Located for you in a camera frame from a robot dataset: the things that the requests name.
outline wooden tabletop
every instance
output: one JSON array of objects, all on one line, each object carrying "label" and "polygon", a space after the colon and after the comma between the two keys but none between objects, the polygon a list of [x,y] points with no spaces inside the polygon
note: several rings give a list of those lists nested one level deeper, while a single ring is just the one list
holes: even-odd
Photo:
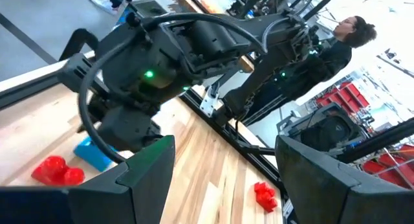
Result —
[{"label": "wooden tabletop", "polygon": [[[190,11],[203,13],[203,11],[192,0],[179,0],[179,4],[180,6],[183,6]],[[200,4],[202,4],[205,9],[209,10],[210,14],[225,14],[223,12],[220,12],[220,8],[212,7],[212,3],[201,1]],[[244,72],[252,73],[254,71],[253,63],[246,56],[241,57],[240,64]]]},{"label": "wooden tabletop", "polygon": [[[1,82],[0,88],[51,73],[61,65]],[[204,92],[203,87],[194,89],[201,95]],[[76,96],[56,85],[0,111],[1,186],[41,185],[30,174],[49,155],[60,155],[70,166],[82,168],[86,180],[99,174],[72,152],[86,137],[86,133],[76,133],[80,124]],[[255,201],[253,185],[268,181],[186,104],[174,98],[162,105],[153,120],[162,134],[174,135],[176,140],[173,180],[161,223],[282,224],[279,190],[275,188],[279,206],[266,214]],[[242,124],[239,131],[252,144],[261,144]],[[131,152],[122,154],[128,157]],[[276,162],[275,157],[268,158]]]}]

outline cable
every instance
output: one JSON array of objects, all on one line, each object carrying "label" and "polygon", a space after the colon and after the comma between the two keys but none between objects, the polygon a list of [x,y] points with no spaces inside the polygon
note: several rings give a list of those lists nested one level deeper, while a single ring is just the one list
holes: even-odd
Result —
[{"label": "cable", "polygon": [[309,121],[308,121],[308,124],[306,125],[306,128],[305,129],[309,128],[309,126],[310,126],[310,124],[312,122],[313,116],[316,114],[316,112],[318,112],[318,110],[314,111],[312,113],[312,115],[309,117]]},{"label": "cable", "polygon": [[279,20],[276,20],[276,21],[274,21],[273,23],[271,23],[269,26],[267,26],[267,28],[265,29],[265,31],[263,32],[263,35],[262,35],[262,37],[261,37],[261,42],[262,42],[262,44],[263,45],[266,45],[266,47],[267,47],[267,36],[269,35],[269,33],[270,33],[270,31],[276,26],[276,25],[278,25],[278,24],[280,24],[280,23],[282,23],[282,22],[285,22],[285,21],[288,21],[289,20],[289,18],[288,17],[286,17],[286,18],[283,18],[283,19],[279,19]]},{"label": "cable", "polygon": [[128,38],[123,43],[117,45],[115,48],[111,49],[109,52],[104,54],[101,58],[99,58],[89,69],[88,73],[82,80],[82,84],[79,89],[78,95],[78,107],[79,107],[79,114],[80,118],[83,122],[83,126],[85,127],[86,132],[91,137],[92,141],[95,145],[102,151],[110,160],[121,163],[125,161],[125,158],[113,151],[105,141],[99,136],[97,130],[95,129],[93,122],[89,116],[88,107],[87,107],[87,93],[90,86],[95,79],[95,76],[98,74],[100,67],[113,56],[116,56],[118,53],[122,52],[135,38],[135,36]]},{"label": "cable", "polygon": [[163,16],[157,16],[153,18],[149,24],[161,24],[169,21],[183,21],[183,20],[192,20],[192,21],[206,21],[210,23],[218,24],[222,27],[227,29],[233,30],[235,33],[246,38],[250,41],[253,45],[255,45],[259,50],[260,53],[267,54],[267,45],[263,42],[261,43],[258,39],[256,39],[251,33],[246,31],[245,29],[237,26],[236,24],[227,21],[225,19],[219,18],[217,16],[211,14],[200,14],[200,13],[179,13],[179,14],[166,14]]}]

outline woman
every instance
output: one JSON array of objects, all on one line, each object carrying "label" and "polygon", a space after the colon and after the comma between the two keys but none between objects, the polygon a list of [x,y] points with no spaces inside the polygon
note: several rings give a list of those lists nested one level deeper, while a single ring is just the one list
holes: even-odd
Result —
[{"label": "woman", "polygon": [[352,16],[340,22],[334,29],[333,35],[336,42],[331,48],[322,51],[319,56],[309,55],[304,62],[295,66],[293,75],[284,82],[271,81],[265,84],[254,97],[254,103],[243,120],[251,117],[277,97],[284,97],[280,103],[265,111],[259,118],[253,122],[249,121],[248,125],[251,125],[284,104],[303,96],[318,83],[331,79],[351,61],[352,48],[361,47],[374,40],[376,31],[375,26],[366,23],[362,17]]}]

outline blue object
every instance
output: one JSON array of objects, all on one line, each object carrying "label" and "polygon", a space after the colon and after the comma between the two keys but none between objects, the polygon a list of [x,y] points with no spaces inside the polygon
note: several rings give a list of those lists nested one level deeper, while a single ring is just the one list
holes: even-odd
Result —
[{"label": "blue object", "polygon": [[106,157],[106,155],[91,141],[90,137],[85,138],[85,140],[79,143],[73,153],[100,172],[104,172],[112,162],[112,160]]},{"label": "blue object", "polygon": [[249,10],[249,11],[247,12],[247,15],[246,15],[246,16],[248,16],[249,18],[253,18],[253,17],[254,17],[253,10]]},{"label": "blue object", "polygon": [[127,8],[125,8],[124,13],[122,13],[121,17],[119,17],[118,21],[116,22],[116,25],[124,24],[126,22],[127,16],[129,13],[135,12],[132,7],[127,5]]}]

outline person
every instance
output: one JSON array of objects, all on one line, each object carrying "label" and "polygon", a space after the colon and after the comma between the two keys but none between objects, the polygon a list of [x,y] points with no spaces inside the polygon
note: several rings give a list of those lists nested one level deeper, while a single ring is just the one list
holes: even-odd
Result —
[{"label": "person", "polygon": [[97,7],[101,8],[102,10],[116,15],[118,13],[119,6],[121,6],[124,0],[90,0],[94,3]]},{"label": "person", "polygon": [[[351,61],[352,49],[361,47],[376,38],[376,30],[374,25],[366,23],[362,17],[352,16],[340,22],[333,30],[333,35],[334,43],[330,48],[323,50],[319,55],[308,55],[303,62],[284,68],[284,71],[289,69],[294,71],[286,82],[272,80],[264,84],[255,95],[252,106],[241,122],[248,122],[247,125],[251,125],[260,121],[277,108],[303,96],[318,83],[331,79]],[[284,98],[279,98],[281,101],[277,105],[265,111],[253,122],[246,121],[280,96]]]}]

